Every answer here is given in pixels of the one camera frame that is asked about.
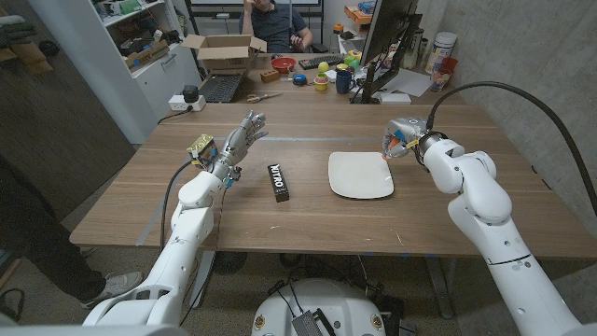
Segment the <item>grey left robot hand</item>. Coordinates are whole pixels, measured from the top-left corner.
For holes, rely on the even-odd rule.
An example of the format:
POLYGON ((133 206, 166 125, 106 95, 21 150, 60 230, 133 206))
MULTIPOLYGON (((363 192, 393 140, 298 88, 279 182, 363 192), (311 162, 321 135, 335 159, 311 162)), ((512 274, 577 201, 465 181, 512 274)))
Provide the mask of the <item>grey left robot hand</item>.
POLYGON ((257 139, 268 134, 267 131, 261 131, 265 121, 264 113, 255 114, 253 110, 249 110, 240 126, 226 137, 222 149, 215 158, 211 173, 220 179, 227 177, 245 158, 249 147, 257 139))

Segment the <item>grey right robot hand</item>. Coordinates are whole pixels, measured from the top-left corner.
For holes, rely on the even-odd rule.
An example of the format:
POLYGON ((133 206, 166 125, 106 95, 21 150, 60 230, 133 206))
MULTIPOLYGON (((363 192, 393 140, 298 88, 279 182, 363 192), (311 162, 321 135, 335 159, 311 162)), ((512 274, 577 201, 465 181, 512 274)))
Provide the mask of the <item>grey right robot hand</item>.
POLYGON ((408 154, 426 133, 426 120, 397 118, 387 123, 382 139, 382 156, 385 160, 401 158, 408 154))

